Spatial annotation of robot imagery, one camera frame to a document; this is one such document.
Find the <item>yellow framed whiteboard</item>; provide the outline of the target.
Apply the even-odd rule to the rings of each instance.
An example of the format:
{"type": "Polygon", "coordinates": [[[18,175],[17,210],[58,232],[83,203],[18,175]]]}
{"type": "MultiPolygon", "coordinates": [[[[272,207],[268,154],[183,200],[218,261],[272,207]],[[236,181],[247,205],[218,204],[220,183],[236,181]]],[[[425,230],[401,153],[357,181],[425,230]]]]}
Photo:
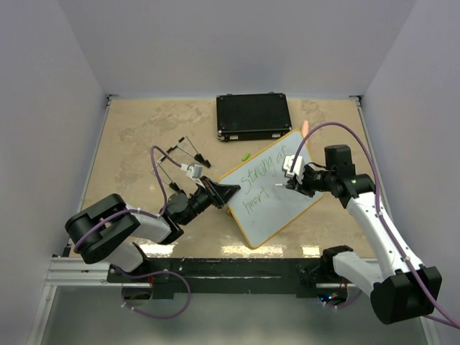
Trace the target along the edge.
{"type": "Polygon", "coordinates": [[[316,193],[310,198],[286,187],[273,186],[286,183],[282,171],[284,158],[294,155],[302,140],[301,131],[292,130],[218,181],[241,186],[228,207],[253,249],[263,245],[323,197],[322,193],[316,193]]]}

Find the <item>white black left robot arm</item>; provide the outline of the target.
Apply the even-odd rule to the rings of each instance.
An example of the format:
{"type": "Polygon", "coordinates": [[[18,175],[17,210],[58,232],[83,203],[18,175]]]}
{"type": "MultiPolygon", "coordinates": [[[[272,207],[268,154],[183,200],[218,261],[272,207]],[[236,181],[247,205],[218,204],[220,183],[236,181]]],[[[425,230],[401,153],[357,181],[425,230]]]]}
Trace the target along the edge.
{"type": "Polygon", "coordinates": [[[206,176],[198,189],[188,195],[179,190],[167,200],[158,214],[134,208],[113,193],[70,217],[65,230],[74,243],[74,252],[88,264],[108,262],[121,268],[133,282],[149,273],[144,252],[128,238],[139,237],[166,245],[183,235],[189,224],[208,207],[222,209],[241,190],[240,185],[219,184],[206,176]]]}

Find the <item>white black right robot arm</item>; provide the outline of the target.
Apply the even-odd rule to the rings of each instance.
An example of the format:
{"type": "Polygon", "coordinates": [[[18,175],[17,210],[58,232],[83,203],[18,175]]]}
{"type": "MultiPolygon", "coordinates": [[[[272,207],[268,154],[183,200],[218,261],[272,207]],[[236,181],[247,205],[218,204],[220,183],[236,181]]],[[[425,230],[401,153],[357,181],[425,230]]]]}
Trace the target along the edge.
{"type": "Polygon", "coordinates": [[[347,245],[331,247],[311,270],[310,281],[344,278],[354,283],[369,297],[383,324],[429,316],[441,288],[441,273],[436,267],[426,267],[404,242],[370,176],[357,174],[349,146],[331,145],[324,152],[324,166],[287,156],[282,164],[285,187],[308,197],[327,192],[338,199],[361,227],[378,265],[372,266],[347,245]]]}

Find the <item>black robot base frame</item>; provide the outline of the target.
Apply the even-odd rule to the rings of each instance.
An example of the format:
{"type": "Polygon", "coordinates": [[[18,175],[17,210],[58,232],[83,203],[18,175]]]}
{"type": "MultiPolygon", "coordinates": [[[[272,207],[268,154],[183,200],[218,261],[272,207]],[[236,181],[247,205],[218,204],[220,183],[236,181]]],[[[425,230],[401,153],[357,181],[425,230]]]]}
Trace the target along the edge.
{"type": "Polygon", "coordinates": [[[344,278],[323,275],[320,259],[159,258],[126,277],[111,265],[108,281],[121,283],[128,299],[171,299],[195,294],[295,295],[340,304],[355,295],[344,278]]]}

